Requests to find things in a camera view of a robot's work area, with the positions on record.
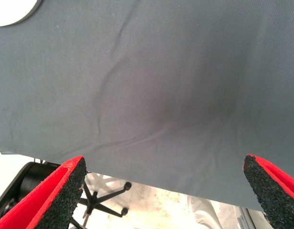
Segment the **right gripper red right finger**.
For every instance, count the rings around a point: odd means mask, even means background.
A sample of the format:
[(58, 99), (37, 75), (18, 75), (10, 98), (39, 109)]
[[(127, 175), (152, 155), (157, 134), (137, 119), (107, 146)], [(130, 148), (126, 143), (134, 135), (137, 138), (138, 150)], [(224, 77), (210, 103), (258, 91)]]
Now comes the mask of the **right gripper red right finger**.
[(274, 229), (294, 229), (294, 178), (270, 161), (245, 157), (244, 175)]

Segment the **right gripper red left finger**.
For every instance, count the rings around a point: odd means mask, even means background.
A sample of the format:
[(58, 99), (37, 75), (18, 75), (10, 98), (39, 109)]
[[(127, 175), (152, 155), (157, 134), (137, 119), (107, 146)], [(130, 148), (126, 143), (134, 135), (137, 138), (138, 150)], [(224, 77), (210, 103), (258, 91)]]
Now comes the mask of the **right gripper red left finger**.
[(67, 229), (85, 175), (83, 156), (61, 165), (28, 162), (0, 197), (0, 229)]

